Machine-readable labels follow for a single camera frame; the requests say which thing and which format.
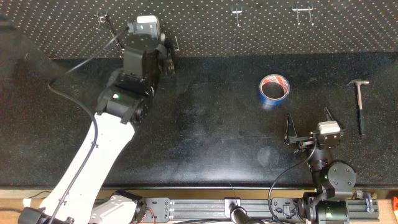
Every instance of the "pegboard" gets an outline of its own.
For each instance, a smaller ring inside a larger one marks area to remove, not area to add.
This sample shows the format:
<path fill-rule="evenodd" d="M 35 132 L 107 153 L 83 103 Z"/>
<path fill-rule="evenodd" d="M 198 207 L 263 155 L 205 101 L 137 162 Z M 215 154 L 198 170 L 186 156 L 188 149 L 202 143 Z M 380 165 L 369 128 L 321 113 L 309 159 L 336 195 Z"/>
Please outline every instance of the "pegboard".
<path fill-rule="evenodd" d="M 308 12 L 293 7 L 313 7 Z M 231 8 L 240 9 L 239 24 Z M 0 12 L 50 58 L 88 58 L 112 38 L 97 29 L 105 10 L 121 30 L 155 15 L 178 57 L 398 50 L 398 2 L 365 0 L 2 0 Z M 116 43 L 100 57 L 122 57 Z"/>

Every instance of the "hammer head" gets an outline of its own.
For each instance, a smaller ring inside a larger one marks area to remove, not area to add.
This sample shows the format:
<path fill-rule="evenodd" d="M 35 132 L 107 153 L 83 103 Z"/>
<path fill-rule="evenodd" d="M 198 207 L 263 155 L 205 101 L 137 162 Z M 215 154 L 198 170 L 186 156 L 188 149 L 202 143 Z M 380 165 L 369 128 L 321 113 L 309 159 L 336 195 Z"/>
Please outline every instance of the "hammer head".
<path fill-rule="evenodd" d="M 360 86 L 360 85 L 368 85 L 369 81 L 362 80 L 362 79 L 359 78 L 359 79 L 355 79 L 355 80 L 349 82 L 347 85 L 350 85 L 350 84 L 353 84 L 353 83 L 355 83 L 356 86 Z"/>

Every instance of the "hammer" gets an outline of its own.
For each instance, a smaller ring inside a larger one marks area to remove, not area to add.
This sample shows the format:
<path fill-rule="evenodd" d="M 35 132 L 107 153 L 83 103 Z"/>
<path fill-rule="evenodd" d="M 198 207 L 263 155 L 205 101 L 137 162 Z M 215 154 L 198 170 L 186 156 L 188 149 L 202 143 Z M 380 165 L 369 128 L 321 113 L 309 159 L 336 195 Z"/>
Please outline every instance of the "hammer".
<path fill-rule="evenodd" d="M 368 85 L 369 81 L 362 79 L 355 79 L 349 82 L 347 85 L 355 83 L 356 86 L 356 94 L 358 101 L 358 124 L 359 124 L 359 135 L 363 138 L 365 137 L 365 123 L 362 113 L 362 97 L 361 97 L 361 85 Z"/>

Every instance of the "speckled countertop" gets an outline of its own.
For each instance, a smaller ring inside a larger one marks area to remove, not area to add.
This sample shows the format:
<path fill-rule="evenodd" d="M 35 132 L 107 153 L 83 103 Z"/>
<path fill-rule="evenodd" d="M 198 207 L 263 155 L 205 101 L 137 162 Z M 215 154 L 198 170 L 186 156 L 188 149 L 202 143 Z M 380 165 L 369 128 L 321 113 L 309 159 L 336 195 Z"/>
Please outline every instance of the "speckled countertop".
<path fill-rule="evenodd" d="M 24 41 L 12 43 L 1 44 L 0 52 L 0 187 L 52 188 L 85 138 L 90 119 L 49 92 L 47 82 L 77 62 L 54 64 L 37 50 L 23 50 Z M 15 46 L 20 50 L 10 50 Z M 283 145 L 286 114 L 301 136 L 325 120 L 327 106 L 347 127 L 333 157 L 357 170 L 356 186 L 396 188 L 396 58 L 386 53 L 178 58 L 177 74 L 161 78 L 150 115 L 104 187 L 270 187 L 304 158 Z M 120 66 L 120 60 L 95 60 L 56 87 L 94 108 L 110 72 Z M 257 86 L 271 73 L 286 77 L 291 93 L 280 107 L 264 111 Z M 363 87 L 368 137 L 362 141 L 354 87 L 346 86 L 354 78 L 371 82 Z M 308 167 L 292 170 L 278 186 L 311 187 Z"/>

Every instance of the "orange object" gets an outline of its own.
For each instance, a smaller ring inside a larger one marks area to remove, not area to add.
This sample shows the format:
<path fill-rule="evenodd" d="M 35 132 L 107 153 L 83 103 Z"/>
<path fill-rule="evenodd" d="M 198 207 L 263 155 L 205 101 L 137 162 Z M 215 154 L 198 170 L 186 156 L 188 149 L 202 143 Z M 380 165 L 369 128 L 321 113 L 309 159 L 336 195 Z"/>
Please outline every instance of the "orange object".
<path fill-rule="evenodd" d="M 392 200 L 392 209 L 394 211 L 394 215 L 396 216 L 396 220 L 398 222 L 398 198 L 394 197 Z"/>

